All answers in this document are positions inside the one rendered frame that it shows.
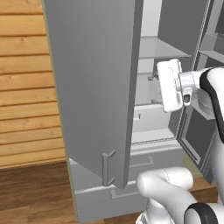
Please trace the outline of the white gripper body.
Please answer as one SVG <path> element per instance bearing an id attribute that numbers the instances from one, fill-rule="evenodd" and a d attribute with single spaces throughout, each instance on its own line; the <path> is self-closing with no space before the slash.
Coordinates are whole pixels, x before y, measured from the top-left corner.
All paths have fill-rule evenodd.
<path id="1" fill-rule="evenodd" d="M 184 107 L 184 97 L 179 77 L 181 73 L 182 66 L 178 59 L 157 63 L 157 75 L 164 112 L 173 112 Z"/>

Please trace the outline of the white fridge crisper drawer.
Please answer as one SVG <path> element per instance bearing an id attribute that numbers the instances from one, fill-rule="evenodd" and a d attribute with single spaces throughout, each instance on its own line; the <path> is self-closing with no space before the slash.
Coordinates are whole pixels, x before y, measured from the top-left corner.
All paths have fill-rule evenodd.
<path id="1" fill-rule="evenodd" d="M 135 106 L 133 131 L 163 130 L 168 127 L 171 112 L 166 113 L 161 104 Z"/>

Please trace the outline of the glass fridge shelf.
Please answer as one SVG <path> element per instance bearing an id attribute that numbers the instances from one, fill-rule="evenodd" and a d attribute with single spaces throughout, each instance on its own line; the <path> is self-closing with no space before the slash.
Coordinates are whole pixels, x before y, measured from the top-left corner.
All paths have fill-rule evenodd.
<path id="1" fill-rule="evenodd" d="M 165 59 L 188 57 L 190 57 L 190 54 L 180 51 L 178 48 L 165 43 L 158 37 L 140 38 L 140 59 Z"/>

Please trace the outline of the grey fridge body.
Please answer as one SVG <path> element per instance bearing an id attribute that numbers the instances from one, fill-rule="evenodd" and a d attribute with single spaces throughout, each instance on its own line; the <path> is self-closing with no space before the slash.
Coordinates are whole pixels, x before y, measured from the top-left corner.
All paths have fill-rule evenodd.
<path id="1" fill-rule="evenodd" d="M 205 16 L 208 0 L 143 0 L 143 19 L 141 37 L 158 37 L 165 43 L 190 54 L 188 58 L 177 58 L 184 70 L 191 69 L 200 29 Z M 156 64 L 165 59 L 140 59 L 136 78 L 135 106 L 149 105 L 151 100 L 162 101 L 158 80 L 148 80 L 155 75 Z M 166 129 L 134 132 L 132 130 L 131 150 L 164 148 L 166 145 L 180 145 L 178 136 L 181 129 L 183 109 L 171 112 Z M 195 177 L 203 177 L 184 150 L 183 167 L 188 168 Z"/>

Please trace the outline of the grey freezer drawer front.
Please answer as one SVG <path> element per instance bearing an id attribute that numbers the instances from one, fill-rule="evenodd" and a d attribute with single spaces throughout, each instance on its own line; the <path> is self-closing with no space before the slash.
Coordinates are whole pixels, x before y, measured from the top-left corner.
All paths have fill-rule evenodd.
<path id="1" fill-rule="evenodd" d="M 129 161 L 129 181 L 134 181 L 140 172 L 173 166 L 181 166 L 184 150 L 178 145 L 166 145 L 164 148 L 132 151 Z M 102 178 L 71 162 L 71 179 L 75 191 L 102 185 Z"/>
<path id="2" fill-rule="evenodd" d="M 112 190 L 115 190 L 117 194 L 138 192 L 135 181 L 130 181 L 122 190 L 112 185 L 110 187 L 99 186 L 75 191 L 79 223 L 137 213 L 145 209 L 147 199 L 139 193 L 134 196 L 111 199 Z"/>

